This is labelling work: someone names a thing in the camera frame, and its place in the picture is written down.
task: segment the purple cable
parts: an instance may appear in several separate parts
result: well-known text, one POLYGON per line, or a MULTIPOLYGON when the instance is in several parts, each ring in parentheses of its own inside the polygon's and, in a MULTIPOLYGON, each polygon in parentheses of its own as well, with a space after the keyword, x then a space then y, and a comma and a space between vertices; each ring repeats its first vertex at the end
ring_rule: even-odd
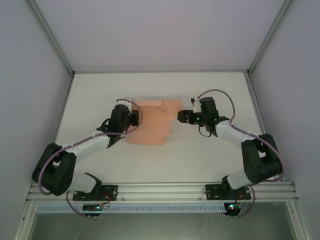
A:
POLYGON ((232 101, 232 99, 231 99, 231 97, 229 96, 229 94, 226 93, 225 91, 222 91, 222 90, 220 90, 220 89, 211 89, 211 90, 208 90, 208 91, 205 91, 205 92, 201 93, 197 98, 200 99, 203 95, 205 95, 205 94, 207 94, 207 93, 209 93, 209 92, 220 92, 220 93, 223 93, 223 94, 226 95, 226 96, 228 97, 228 99, 230 100, 231 105, 232 105, 233 115, 232 115, 232 117, 230 118, 229 123, 230 123, 230 126, 231 126, 233 129, 237 130, 238 132, 240 132, 240 133, 242 133, 242 134, 249 135, 250 137, 253 137, 253 138, 255 138, 255 139, 258 139, 259 141, 261 141, 262 143, 264 143, 265 145, 267 145, 268 148, 270 148, 270 149, 276 154, 276 156, 279 158, 279 161, 281 162, 281 165, 282 165, 282 174, 281 174, 278 178, 275 178, 275 179, 272 179, 272 180, 265 180, 264 182, 277 182, 277 181, 280 181, 281 179, 283 179, 284 176, 285 176, 285 173, 286 173, 286 171, 285 171, 286 168, 285 168, 285 162, 283 161, 280 153, 279 153, 270 143, 268 143, 267 141, 265 141, 265 140, 262 139, 261 137, 259 137, 259 136, 257 136, 257 135, 254 135, 254 134, 252 134, 252 133, 250 133, 250 132, 247 132, 247 131, 245 131, 245 130, 242 130, 241 128, 238 128, 238 127, 236 127, 236 126, 233 124, 232 121, 233 121, 234 118, 236 117, 236 108, 235 108, 234 101, 232 101))
MULTIPOLYGON (((137 130, 137 128, 140 127, 140 125, 141 125, 141 123, 143 121, 144 115, 143 115, 142 109, 135 102, 127 100, 127 99, 124 99, 124 98, 119 98, 116 101, 117 102, 119 102, 119 101, 127 101, 127 102, 135 105, 138 108, 138 110, 140 111, 140 122, 139 122, 139 124, 134 129, 131 129, 130 131, 126 132, 126 134, 130 134, 133 131, 137 130)), ((61 148, 60 150, 56 151, 51 157, 49 157, 49 159, 45 162, 45 164, 43 165, 43 167, 42 167, 42 169, 40 171, 39 178, 38 178, 39 191, 44 195, 50 195, 51 194, 51 192, 45 192, 43 190, 43 188, 41 186, 41 181, 42 181, 42 177, 44 175, 44 172, 45 172, 47 166, 51 163, 51 161, 55 158, 55 156, 57 156, 58 154, 60 154, 64 150, 68 150, 68 149, 70 149, 72 147, 77 147, 77 146, 79 146, 79 145, 81 145, 81 144, 83 144, 83 143, 85 143, 85 142, 87 142, 87 141, 89 141, 91 139, 94 139, 95 137, 100 137, 100 136, 105 136, 105 135, 122 135, 122 134, 124 134, 124 133, 123 132, 107 132, 107 133, 102 132, 102 133, 99 133, 99 134, 97 134, 95 136, 89 136, 89 137, 87 137, 87 138, 85 138, 85 139, 83 139, 81 141, 78 141, 78 142, 74 143, 73 145, 65 146, 65 147, 61 148)))
POLYGON ((85 219, 94 218, 94 217, 91 217, 91 216, 86 216, 84 213, 79 212, 77 209, 75 209, 74 206, 72 206, 72 204, 71 204, 71 202, 70 202, 70 200, 69 200, 69 192, 68 192, 68 191, 66 192, 65 199, 66 199, 66 202, 68 203, 69 207, 70 207, 76 214, 78 214, 80 217, 83 217, 83 218, 85 218, 85 219))
MULTIPOLYGON (((223 93, 223 94, 226 95, 226 96, 228 97, 228 99, 230 100, 230 103, 231 103, 231 105, 232 105, 233 115, 232 115, 232 117, 230 118, 229 123, 230 123, 230 126, 231 126, 233 129, 237 130, 238 132, 240 132, 240 133, 242 133, 242 134, 246 134, 246 135, 249 135, 250 137, 253 137, 253 138, 255 138, 255 139, 258 139, 259 141, 261 141, 262 143, 264 143, 265 145, 267 145, 268 148, 270 148, 270 149, 276 154, 276 156, 279 158, 279 160, 280 160, 280 162, 281 162, 281 165, 282 165, 282 174, 281 174, 278 178, 276 178, 276 179, 273 179, 273 180, 265 180, 265 182, 277 182, 277 181, 280 181, 281 179, 283 179, 284 176, 285 176, 285 162, 283 161, 283 159, 282 159, 282 157, 280 156, 279 152, 278 152, 270 143, 268 143, 267 141, 265 141, 265 140, 262 139, 261 137, 259 137, 259 136, 257 136, 257 135, 254 135, 254 134, 252 134, 252 133, 249 133, 249 132, 247 132, 247 131, 245 131, 245 130, 242 130, 241 128, 238 128, 238 127, 234 126, 234 124, 233 124, 232 121, 233 121, 233 120, 235 119, 235 117, 236 117, 235 104, 234 104, 234 101, 232 101, 232 98, 229 96, 229 94, 226 93, 225 91, 222 91, 222 90, 220 90, 220 89, 211 89, 211 90, 208 90, 208 91, 205 91, 205 92, 201 93, 197 98, 200 99, 203 95, 205 95, 205 94, 207 94, 207 93, 209 93, 209 92, 220 92, 220 93, 223 93)), ((251 206, 249 207, 249 209, 248 209, 244 214, 241 214, 241 215, 237 216, 236 218, 243 218, 243 217, 247 216, 247 215, 252 211, 252 209, 253 209, 254 206, 255 206, 256 193, 255 193, 252 185, 249 185, 249 186, 248 186, 248 187, 251 189, 252 194, 253 194, 252 204, 251 204, 251 206)))

